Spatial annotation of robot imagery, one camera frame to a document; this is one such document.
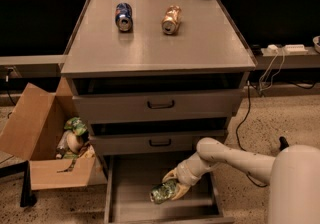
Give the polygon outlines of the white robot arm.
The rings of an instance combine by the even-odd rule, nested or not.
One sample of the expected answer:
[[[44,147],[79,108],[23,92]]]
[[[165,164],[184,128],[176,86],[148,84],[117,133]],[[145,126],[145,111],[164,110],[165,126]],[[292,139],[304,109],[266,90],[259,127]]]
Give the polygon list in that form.
[[[196,152],[165,176],[176,179],[179,199],[217,163],[227,164],[269,186],[268,224],[320,224],[320,150],[293,145],[271,157],[225,146],[205,137]]]

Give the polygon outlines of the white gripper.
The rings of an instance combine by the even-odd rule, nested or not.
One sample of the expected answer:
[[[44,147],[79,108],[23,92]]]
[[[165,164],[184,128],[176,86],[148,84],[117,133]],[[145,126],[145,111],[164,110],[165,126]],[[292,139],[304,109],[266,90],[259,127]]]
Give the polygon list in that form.
[[[214,167],[214,162],[202,159],[198,153],[194,153],[188,159],[179,163],[176,169],[170,170],[162,179],[163,183],[177,179],[180,182],[176,184],[175,194],[171,197],[171,200],[182,198],[191,186],[194,186],[204,174],[211,172]]]

